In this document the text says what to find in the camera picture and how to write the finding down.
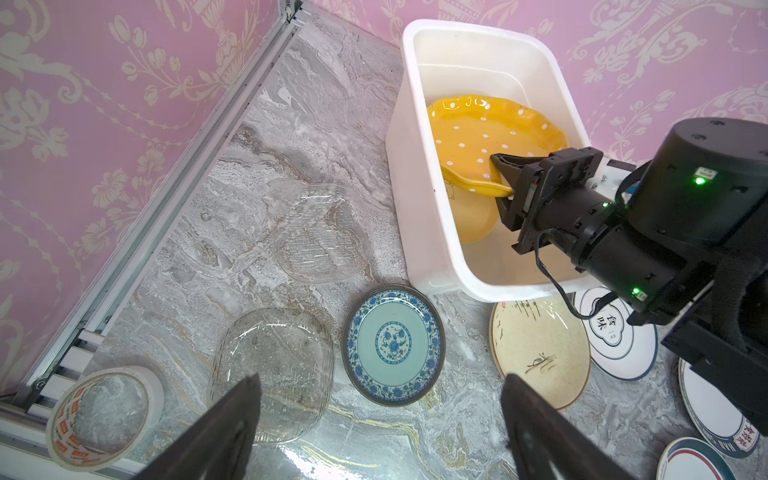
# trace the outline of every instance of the tape roll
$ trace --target tape roll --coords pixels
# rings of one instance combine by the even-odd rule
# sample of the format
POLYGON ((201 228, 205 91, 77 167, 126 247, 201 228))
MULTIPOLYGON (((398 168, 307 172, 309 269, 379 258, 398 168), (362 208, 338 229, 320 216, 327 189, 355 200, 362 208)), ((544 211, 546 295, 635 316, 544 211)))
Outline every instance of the tape roll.
POLYGON ((163 412, 163 386, 158 377, 143 366, 126 366, 92 373, 76 382, 58 400, 45 427, 48 453, 56 463, 76 472, 90 472, 112 465, 125 457, 152 430, 163 412), (144 421, 135 437, 118 452, 103 452, 82 445, 72 429, 80 402, 91 389, 112 376, 125 375, 136 380, 144 389, 147 409, 144 421))

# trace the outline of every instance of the blue and white porcelain plate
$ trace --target blue and white porcelain plate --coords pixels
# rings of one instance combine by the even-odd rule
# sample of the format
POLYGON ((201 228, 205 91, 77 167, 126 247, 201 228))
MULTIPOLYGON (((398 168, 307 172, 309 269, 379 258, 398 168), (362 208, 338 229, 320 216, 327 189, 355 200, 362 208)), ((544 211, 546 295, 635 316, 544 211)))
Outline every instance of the blue and white porcelain plate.
POLYGON ((350 313, 343 342, 352 383, 372 401, 388 406, 424 396, 445 358, 445 335, 435 307, 403 285, 368 292, 350 313))
MULTIPOLYGON (((574 306, 582 315, 589 315, 598 300, 610 292, 604 286, 577 292, 574 306)), ((631 314, 630 306, 616 299, 584 320, 592 362, 608 375, 627 382, 642 379, 650 372, 659 349, 656 326, 632 326, 627 323, 631 314)))
POLYGON ((721 455, 745 458, 752 455, 760 440, 757 431, 725 395, 698 376, 683 359, 677 363, 677 377, 685 409, 696 430, 721 455))

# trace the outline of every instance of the red stripe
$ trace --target red stripe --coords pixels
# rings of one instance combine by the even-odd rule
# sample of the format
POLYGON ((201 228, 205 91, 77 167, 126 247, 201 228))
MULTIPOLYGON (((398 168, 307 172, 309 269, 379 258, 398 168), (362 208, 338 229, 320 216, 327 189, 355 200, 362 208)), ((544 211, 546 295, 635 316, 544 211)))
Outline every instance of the red stripe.
POLYGON ((712 462, 711 462, 711 461, 710 461, 710 460, 709 460, 707 457, 705 457, 704 455, 701 455, 701 454, 700 454, 699 452, 697 452, 696 450, 690 450, 690 449, 680 449, 680 450, 677 450, 675 453, 673 453, 672 455, 670 455, 669 459, 667 460, 667 463, 669 463, 669 462, 672 460, 672 458, 675 458, 675 457, 676 457, 676 456, 678 456, 680 453, 687 453, 687 454, 689 454, 689 455, 693 455, 693 456, 695 456, 695 457, 698 457, 698 459, 699 459, 699 460, 701 460, 702 462, 704 462, 704 464, 705 464, 707 467, 709 467, 709 468, 710 468, 710 470, 711 470, 711 471, 712 471, 712 473, 715 475, 715 478, 717 478, 717 480, 723 480, 723 477, 721 477, 721 476, 720 476, 720 472, 718 472, 718 471, 717 471, 717 469, 715 468, 715 466, 714 466, 714 465, 712 465, 712 462))

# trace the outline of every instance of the marble surface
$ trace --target marble surface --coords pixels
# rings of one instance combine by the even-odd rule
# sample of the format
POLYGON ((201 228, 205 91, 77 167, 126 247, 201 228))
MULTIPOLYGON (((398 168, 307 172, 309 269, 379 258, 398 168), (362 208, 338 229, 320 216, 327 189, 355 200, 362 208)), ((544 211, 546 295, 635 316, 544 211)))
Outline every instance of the marble surface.
MULTIPOLYGON (((206 410, 227 328, 251 310, 278 307, 307 310, 332 332, 333 394, 300 439, 255 448, 249 478, 515 477, 498 404, 502 378, 488 348, 492 305, 461 293, 431 297, 445 326, 445 365, 435 388, 410 406, 365 399, 339 355, 356 298, 406 281, 384 148, 401 78, 394 47, 331 18, 314 15, 294 38, 88 367, 142 365, 163 383, 163 417, 130 458, 150 461, 206 410), (288 186, 325 182, 361 196, 374 254, 344 283, 302 285, 273 261, 273 198, 288 186)), ((631 383, 593 368, 584 394, 562 413, 632 475, 655 478, 669 442, 699 436, 676 362, 661 348, 650 374, 631 383)), ((765 444, 748 459, 728 460, 737 478, 768 475, 765 444)))

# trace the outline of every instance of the pink wallpaper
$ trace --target pink wallpaper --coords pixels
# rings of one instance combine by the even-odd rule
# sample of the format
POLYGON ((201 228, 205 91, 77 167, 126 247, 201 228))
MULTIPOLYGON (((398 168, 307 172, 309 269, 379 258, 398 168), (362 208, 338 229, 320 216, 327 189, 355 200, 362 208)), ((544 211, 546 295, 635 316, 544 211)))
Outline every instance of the pink wallpaper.
POLYGON ((282 4, 0 4, 0 395, 55 337, 282 4))
POLYGON ((676 121, 768 123, 768 0, 309 0, 395 45, 417 18, 524 32, 554 53, 592 143, 643 163, 676 121))

